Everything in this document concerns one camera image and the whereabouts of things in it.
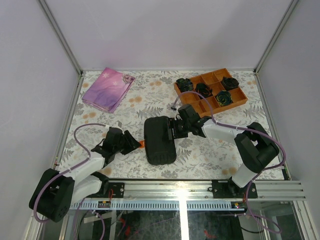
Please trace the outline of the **black plastic tool case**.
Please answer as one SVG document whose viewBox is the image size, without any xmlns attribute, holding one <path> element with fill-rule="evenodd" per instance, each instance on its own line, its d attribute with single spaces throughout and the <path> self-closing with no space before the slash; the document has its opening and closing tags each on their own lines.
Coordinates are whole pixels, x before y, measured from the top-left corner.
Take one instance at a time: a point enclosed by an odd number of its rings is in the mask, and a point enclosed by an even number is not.
<svg viewBox="0 0 320 240">
<path fill-rule="evenodd" d="M 151 117 L 144 122 L 144 148 L 149 164 L 173 164 L 177 158 L 175 140 L 168 139 L 167 116 Z"/>
</svg>

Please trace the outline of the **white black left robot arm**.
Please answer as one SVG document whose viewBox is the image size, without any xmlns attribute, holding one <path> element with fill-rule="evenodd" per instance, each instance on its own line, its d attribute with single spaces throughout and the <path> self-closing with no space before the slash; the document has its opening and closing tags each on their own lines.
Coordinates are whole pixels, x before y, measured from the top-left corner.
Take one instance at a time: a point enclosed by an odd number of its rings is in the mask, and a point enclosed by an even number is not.
<svg viewBox="0 0 320 240">
<path fill-rule="evenodd" d="M 109 179 L 100 170 L 117 154 L 127 155 L 142 145 L 129 131 L 109 127 L 105 138 L 87 149 L 87 158 L 61 170 L 47 169 L 41 176 L 29 201 L 33 217 L 39 223 L 62 220 L 71 205 L 87 197 L 112 196 Z"/>
</svg>

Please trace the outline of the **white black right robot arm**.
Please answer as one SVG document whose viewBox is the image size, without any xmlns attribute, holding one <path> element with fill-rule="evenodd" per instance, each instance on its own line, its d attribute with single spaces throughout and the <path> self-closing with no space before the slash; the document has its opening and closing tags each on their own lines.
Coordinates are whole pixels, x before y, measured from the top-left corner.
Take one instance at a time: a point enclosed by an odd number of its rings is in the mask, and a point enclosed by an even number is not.
<svg viewBox="0 0 320 240">
<path fill-rule="evenodd" d="M 209 116 L 200 117 L 190 104 L 180 107 L 178 115 L 177 119 L 167 120 L 170 140 L 187 138 L 192 133 L 202 138 L 223 140 L 237 147 L 242 164 L 230 178 L 227 188 L 233 197 L 244 194 L 249 182 L 280 153 L 273 138 L 257 122 L 247 127 L 220 123 Z"/>
</svg>

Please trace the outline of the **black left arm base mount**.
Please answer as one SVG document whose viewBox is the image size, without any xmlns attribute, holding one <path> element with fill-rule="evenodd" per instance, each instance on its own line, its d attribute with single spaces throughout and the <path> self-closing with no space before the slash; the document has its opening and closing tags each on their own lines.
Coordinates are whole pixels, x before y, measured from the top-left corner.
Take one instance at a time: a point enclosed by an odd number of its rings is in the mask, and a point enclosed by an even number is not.
<svg viewBox="0 0 320 240">
<path fill-rule="evenodd" d="M 125 193 L 124 182 L 109 182 L 102 187 L 97 193 L 93 194 L 94 198 L 123 198 Z"/>
</svg>

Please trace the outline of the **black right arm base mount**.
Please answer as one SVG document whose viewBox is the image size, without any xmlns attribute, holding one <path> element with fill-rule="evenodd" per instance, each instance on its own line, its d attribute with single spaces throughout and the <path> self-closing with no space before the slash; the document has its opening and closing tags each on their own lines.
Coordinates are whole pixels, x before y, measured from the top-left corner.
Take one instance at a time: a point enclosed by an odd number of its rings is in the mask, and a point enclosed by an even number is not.
<svg viewBox="0 0 320 240">
<path fill-rule="evenodd" d="M 231 179 L 212 180 L 211 188 L 215 199 L 257 199 L 258 193 L 254 183 L 238 187 Z"/>
</svg>

